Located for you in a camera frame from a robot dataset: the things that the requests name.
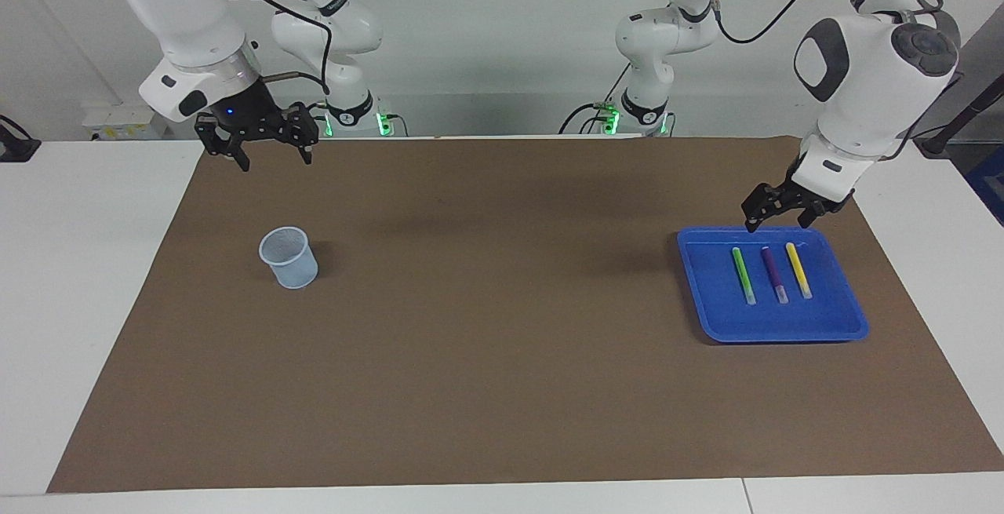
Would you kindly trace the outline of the purple pen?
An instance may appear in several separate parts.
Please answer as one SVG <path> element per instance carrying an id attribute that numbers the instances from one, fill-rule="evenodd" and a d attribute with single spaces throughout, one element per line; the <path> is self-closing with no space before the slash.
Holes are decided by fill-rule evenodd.
<path id="1" fill-rule="evenodd" d="M 776 263 L 773 250 L 771 250 L 770 246 L 763 246 L 760 249 L 760 254 L 765 265 L 769 281 L 771 282 L 773 292 L 775 293 L 776 300 L 778 300 L 781 305 L 788 305 L 788 292 L 783 284 L 780 268 Z"/>

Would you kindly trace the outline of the blue crate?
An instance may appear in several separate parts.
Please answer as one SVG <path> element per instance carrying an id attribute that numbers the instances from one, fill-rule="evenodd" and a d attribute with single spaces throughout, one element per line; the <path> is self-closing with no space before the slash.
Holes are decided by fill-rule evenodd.
<path id="1" fill-rule="evenodd" d="M 969 187 L 1004 227 L 1004 144 L 964 175 Z"/>

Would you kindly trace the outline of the black pole stand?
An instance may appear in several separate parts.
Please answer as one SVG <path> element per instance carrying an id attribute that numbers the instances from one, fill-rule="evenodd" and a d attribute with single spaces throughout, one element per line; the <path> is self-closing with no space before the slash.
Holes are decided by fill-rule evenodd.
<path id="1" fill-rule="evenodd" d="M 998 100 L 1004 98 L 1004 73 L 998 75 L 997 78 L 991 84 L 989 84 L 981 93 L 971 103 L 968 103 L 967 107 L 964 107 L 960 113 L 958 113 L 951 121 L 942 126 L 928 130 L 927 133 L 931 133 L 932 136 L 921 139 L 916 137 L 914 139 L 915 144 L 917 144 L 919 153 L 926 158 L 942 158 L 944 150 L 946 150 L 948 143 L 953 139 L 958 132 L 971 123 L 979 114 L 983 113 L 989 107 L 995 105 Z"/>

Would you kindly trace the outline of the translucent plastic cup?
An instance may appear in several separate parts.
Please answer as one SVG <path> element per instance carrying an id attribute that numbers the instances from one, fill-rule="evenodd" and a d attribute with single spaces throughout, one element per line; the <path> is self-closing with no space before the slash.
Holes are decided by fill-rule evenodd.
<path id="1" fill-rule="evenodd" d="M 272 229 L 261 239 L 258 254 L 278 284 L 287 290 L 302 289 L 317 277 L 318 266 L 311 243 L 300 228 Z"/>

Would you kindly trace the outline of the brown table mat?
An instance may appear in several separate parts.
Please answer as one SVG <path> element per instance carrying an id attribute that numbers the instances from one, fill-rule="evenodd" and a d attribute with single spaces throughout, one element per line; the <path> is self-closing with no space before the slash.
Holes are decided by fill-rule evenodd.
<path id="1" fill-rule="evenodd" d="M 793 137 L 334 141 L 203 155 L 48 489 L 1004 470 L 856 206 L 817 225 L 871 332 L 725 346 L 678 232 Z M 260 259 L 297 227 L 318 274 Z"/>

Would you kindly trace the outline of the black clamp mount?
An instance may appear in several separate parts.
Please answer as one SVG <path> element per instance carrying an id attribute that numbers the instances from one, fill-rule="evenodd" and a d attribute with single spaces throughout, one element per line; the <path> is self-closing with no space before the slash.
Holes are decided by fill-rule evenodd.
<path id="1" fill-rule="evenodd" d="M 10 117 L 0 114 L 0 163 L 25 163 L 35 156 L 41 146 L 37 140 Z"/>

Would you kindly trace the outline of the green pen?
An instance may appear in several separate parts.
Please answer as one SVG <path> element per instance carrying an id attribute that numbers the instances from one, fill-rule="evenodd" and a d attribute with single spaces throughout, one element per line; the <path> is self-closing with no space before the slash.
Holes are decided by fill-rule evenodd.
<path id="1" fill-rule="evenodd" d="M 737 271 L 737 277 L 740 281 L 740 286 L 744 295 L 744 299 L 748 305 L 756 305 L 757 299 L 755 296 L 755 291 L 751 282 L 748 268 L 746 266 L 742 250 L 738 246 L 733 246 L 731 248 L 731 254 L 733 258 L 733 264 L 735 264 L 735 269 Z"/>

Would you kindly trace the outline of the yellow pen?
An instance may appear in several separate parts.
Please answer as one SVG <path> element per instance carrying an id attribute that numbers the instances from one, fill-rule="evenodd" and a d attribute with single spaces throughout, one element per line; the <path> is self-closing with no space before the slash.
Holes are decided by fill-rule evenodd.
<path id="1" fill-rule="evenodd" d="M 813 299 L 813 290 L 808 282 L 806 268 L 803 266 L 797 246 L 793 242 L 786 242 L 785 249 L 801 296 L 806 300 Z"/>

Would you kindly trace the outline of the blue plastic tray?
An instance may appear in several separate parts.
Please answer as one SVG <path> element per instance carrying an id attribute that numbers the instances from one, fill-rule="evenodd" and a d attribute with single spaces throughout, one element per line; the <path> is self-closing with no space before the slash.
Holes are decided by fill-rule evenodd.
<path id="1" fill-rule="evenodd" d="M 797 246 L 813 299 L 801 296 L 785 243 Z M 826 343 L 861 340 L 869 327 L 828 240 L 814 229 L 691 227 L 677 235 L 700 328 L 724 344 Z M 757 299 L 748 305 L 731 248 L 742 250 Z M 770 246 L 788 292 L 776 300 L 760 249 Z"/>

